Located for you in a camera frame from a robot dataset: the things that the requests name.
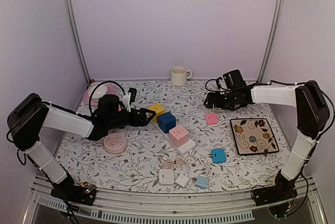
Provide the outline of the pink plug adapter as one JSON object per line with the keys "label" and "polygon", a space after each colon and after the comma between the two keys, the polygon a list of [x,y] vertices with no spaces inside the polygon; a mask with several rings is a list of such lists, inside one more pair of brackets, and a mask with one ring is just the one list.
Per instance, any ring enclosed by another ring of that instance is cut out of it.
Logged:
{"label": "pink plug adapter", "polygon": [[218,123],[218,116],[215,113],[207,113],[205,119],[208,125],[216,125]]}

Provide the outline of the yellow cube socket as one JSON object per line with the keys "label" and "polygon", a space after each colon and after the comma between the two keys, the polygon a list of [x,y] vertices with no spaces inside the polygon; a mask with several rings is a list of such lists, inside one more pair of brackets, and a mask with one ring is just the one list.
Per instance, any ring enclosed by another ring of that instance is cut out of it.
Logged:
{"label": "yellow cube socket", "polygon": [[165,109],[160,103],[156,103],[154,105],[151,105],[148,107],[149,110],[155,111],[155,117],[152,119],[152,121],[157,124],[158,118],[165,114]]}

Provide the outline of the dark blue cube socket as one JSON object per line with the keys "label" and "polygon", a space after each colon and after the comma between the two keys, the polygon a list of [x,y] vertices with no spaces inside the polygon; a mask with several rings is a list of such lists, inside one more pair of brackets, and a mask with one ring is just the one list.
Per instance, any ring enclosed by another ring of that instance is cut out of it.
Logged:
{"label": "dark blue cube socket", "polygon": [[170,112],[167,112],[158,117],[158,126],[163,133],[168,133],[176,126],[176,118]]}

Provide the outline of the round pink socket with cord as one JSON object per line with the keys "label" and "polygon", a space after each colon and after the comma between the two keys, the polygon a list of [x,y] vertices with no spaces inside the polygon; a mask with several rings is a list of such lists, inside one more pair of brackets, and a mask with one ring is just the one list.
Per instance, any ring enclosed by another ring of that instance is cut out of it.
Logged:
{"label": "round pink socket with cord", "polygon": [[127,147],[127,140],[123,133],[111,133],[103,139],[104,149],[110,154],[123,153]]}

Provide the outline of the pink cube socket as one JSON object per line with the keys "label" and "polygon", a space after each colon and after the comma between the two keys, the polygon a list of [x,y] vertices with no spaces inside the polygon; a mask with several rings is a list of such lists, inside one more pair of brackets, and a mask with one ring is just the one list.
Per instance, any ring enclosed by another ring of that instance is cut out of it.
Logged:
{"label": "pink cube socket", "polygon": [[181,125],[169,130],[169,140],[178,148],[188,141],[188,137],[188,131]]}

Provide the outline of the white power strip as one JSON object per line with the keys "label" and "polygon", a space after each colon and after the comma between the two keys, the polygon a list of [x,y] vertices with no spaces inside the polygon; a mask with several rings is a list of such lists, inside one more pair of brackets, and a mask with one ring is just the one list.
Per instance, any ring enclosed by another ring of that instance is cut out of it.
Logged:
{"label": "white power strip", "polygon": [[196,143],[190,138],[190,136],[188,137],[188,141],[178,148],[169,140],[169,132],[163,133],[163,131],[159,128],[158,124],[155,124],[153,122],[151,124],[155,126],[158,132],[168,141],[168,143],[177,151],[178,154],[198,161],[201,165],[204,166],[203,174],[208,175],[210,173],[210,166],[208,161],[195,151]]}

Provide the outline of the blue plug adapter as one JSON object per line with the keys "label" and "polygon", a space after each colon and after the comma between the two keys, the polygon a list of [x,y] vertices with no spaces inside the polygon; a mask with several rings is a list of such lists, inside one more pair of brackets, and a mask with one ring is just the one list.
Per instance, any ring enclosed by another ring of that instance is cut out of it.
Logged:
{"label": "blue plug adapter", "polygon": [[225,163],[227,160],[226,153],[222,148],[212,149],[211,158],[215,164]]}

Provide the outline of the white plug adapter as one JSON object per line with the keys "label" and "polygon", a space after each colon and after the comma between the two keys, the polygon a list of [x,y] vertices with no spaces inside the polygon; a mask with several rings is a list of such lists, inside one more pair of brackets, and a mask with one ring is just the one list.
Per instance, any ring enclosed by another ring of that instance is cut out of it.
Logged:
{"label": "white plug adapter", "polygon": [[174,172],[170,169],[159,170],[159,184],[160,185],[173,185],[175,181]]}

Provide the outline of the white charger with cable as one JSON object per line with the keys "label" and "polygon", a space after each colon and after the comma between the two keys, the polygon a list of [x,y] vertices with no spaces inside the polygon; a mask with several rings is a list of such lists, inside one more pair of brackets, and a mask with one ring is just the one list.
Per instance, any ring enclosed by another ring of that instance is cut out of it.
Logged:
{"label": "white charger with cable", "polygon": [[173,170],[175,178],[173,185],[176,185],[180,188],[185,188],[190,181],[186,159],[179,154],[177,154],[174,158],[163,157],[161,159],[160,169]]}

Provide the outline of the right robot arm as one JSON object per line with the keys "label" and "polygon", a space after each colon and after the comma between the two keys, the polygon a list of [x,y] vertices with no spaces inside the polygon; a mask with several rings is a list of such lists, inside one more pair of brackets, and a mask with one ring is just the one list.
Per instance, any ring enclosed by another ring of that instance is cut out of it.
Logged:
{"label": "right robot arm", "polygon": [[271,188],[275,201],[283,200],[309,162],[321,136],[334,123],[334,105],[314,80],[298,83],[269,81],[247,84],[239,70],[216,79],[217,90],[208,90],[206,108],[234,111],[251,104],[292,106],[297,111],[297,137],[285,165]]}

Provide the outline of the cream ceramic mug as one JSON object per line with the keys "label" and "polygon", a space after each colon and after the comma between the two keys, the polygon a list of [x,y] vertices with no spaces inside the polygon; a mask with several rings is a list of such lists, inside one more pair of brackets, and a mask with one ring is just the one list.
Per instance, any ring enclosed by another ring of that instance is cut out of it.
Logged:
{"label": "cream ceramic mug", "polygon": [[186,69],[182,66],[175,66],[171,68],[171,84],[175,86],[183,86],[193,75],[192,70]]}

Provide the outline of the pink plate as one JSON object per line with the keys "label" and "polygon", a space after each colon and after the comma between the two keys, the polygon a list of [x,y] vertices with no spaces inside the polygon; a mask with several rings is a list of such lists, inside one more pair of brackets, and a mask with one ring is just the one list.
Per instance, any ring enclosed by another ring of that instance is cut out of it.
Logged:
{"label": "pink plate", "polygon": [[[87,91],[84,93],[84,101],[89,104],[89,101],[90,101],[90,98],[88,97],[88,90],[92,87],[92,86],[95,86],[95,85],[99,85],[99,83],[92,83],[89,88],[87,89]],[[116,93],[116,88],[114,86],[113,83],[105,83],[104,85],[107,86],[108,88],[108,92],[107,92],[107,95],[115,95]],[[91,107],[93,108],[94,106],[97,106],[98,105],[98,101],[99,100],[92,100],[91,99]]]}

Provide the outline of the floral table cloth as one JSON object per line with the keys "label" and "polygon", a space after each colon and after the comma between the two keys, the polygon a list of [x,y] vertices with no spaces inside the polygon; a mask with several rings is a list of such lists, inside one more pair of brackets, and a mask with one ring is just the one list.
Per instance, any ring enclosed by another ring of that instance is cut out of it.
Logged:
{"label": "floral table cloth", "polygon": [[[200,188],[195,186],[195,182],[199,176],[204,176],[209,179],[207,192],[236,191],[255,185],[272,185],[290,154],[290,146],[267,104],[251,105],[233,112],[215,109],[218,123],[210,126],[205,119],[210,110],[203,105],[207,95],[204,81],[189,81],[184,86],[174,86],[169,81],[123,81],[122,86],[137,89],[133,107],[147,108],[160,103],[171,112],[195,141],[195,151],[208,161],[210,173],[203,174],[203,165],[183,156],[190,177],[186,187],[160,185],[161,159],[174,158],[178,153],[155,126],[149,124],[146,127],[126,127],[121,131],[127,140],[127,147],[121,154],[108,153],[102,141],[89,141],[67,133],[56,157],[77,183],[88,182],[99,188],[118,191],[199,193]],[[279,152],[240,156],[230,125],[230,119],[239,118],[267,119]],[[225,163],[213,163],[211,150],[216,148],[224,149]]]}

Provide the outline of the floral square coaster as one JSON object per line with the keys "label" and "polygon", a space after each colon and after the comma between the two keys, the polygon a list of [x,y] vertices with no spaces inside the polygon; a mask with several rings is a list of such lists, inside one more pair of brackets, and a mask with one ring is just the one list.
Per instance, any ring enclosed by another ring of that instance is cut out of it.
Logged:
{"label": "floral square coaster", "polygon": [[279,152],[276,138],[267,119],[230,119],[230,125],[239,155],[261,155]]}

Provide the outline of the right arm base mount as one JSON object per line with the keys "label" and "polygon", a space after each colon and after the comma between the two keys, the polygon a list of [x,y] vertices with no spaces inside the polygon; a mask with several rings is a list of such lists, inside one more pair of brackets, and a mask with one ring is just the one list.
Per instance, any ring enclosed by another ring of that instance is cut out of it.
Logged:
{"label": "right arm base mount", "polygon": [[251,198],[255,201],[256,206],[293,199],[298,195],[295,184],[288,186],[278,184],[267,187],[256,185],[251,189],[250,194]]}

